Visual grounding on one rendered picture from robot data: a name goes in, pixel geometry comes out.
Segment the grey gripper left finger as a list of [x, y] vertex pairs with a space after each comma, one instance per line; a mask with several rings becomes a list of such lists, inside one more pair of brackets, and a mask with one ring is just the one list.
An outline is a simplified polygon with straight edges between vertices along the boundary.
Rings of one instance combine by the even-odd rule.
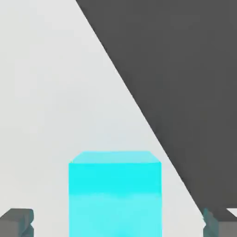
[[0, 217], [0, 237], [34, 237], [34, 211], [11, 208]]

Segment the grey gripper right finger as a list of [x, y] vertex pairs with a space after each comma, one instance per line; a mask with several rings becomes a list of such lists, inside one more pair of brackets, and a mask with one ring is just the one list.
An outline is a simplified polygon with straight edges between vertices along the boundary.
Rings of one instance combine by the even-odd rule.
[[203, 237], [237, 237], [237, 217], [226, 208], [205, 208], [203, 219]]

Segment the small cyan cube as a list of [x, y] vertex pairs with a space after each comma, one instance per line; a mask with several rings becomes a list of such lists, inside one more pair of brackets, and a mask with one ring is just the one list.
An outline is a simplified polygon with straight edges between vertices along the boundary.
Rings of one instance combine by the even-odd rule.
[[69, 237], [162, 237], [162, 165], [148, 151], [84, 151], [69, 163]]

